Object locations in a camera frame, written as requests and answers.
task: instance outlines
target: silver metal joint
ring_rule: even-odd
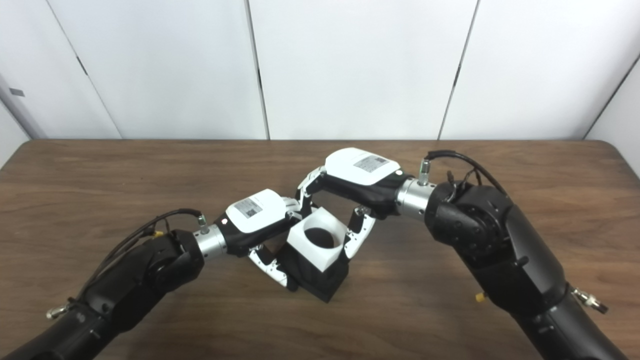
[[[227,253],[227,242],[216,224],[209,226],[206,233],[196,231],[193,236],[196,237],[205,261]]]
[[[578,299],[578,301],[582,305],[589,306],[592,309],[596,309],[598,312],[602,314],[606,314],[607,311],[609,310],[609,308],[605,306],[603,303],[601,303],[598,299],[596,299],[595,296],[593,296],[592,294],[586,291],[582,291],[578,288],[573,288],[571,290],[571,294],[575,296],[575,298]]]
[[[57,319],[60,315],[64,315],[69,311],[68,305],[62,305],[47,310],[47,319]]]
[[[198,217],[198,225],[200,226],[200,234],[208,234],[209,226],[207,225],[207,218],[204,217],[204,214]]]
[[[396,208],[400,215],[424,221],[424,212],[434,187],[434,184],[422,186],[417,179],[407,179],[396,195]]]
[[[429,184],[429,171],[431,170],[431,161],[422,159],[420,163],[420,173],[418,174],[418,185],[427,186]]]

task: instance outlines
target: circular hole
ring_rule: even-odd
[[[305,230],[305,236],[312,244],[323,249],[332,249],[335,247],[333,236],[327,230],[320,227],[312,227]]]

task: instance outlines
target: qr code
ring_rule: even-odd
[[[234,205],[234,207],[238,209],[238,211],[240,211],[246,218],[250,218],[262,211],[262,208],[250,198],[239,201],[238,203],[236,203],[236,205]]]
[[[366,158],[358,161],[357,163],[353,164],[353,166],[357,167],[357,168],[361,168],[362,170],[366,171],[366,172],[374,172],[376,171],[376,169],[380,168],[382,165],[388,163],[389,160],[385,159],[385,158],[381,158],[379,156],[376,155],[369,155]]]

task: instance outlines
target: yellow connector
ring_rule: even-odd
[[[476,301],[477,302],[483,302],[486,300],[486,295],[484,293],[477,293],[476,294]]]

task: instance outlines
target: white cube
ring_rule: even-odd
[[[334,247],[326,249],[312,243],[307,238],[305,231],[313,228],[328,231],[333,238]],[[289,230],[287,243],[293,246],[294,249],[309,260],[318,270],[324,272],[340,256],[346,234],[346,225],[331,215],[329,211],[324,208],[319,208]]]

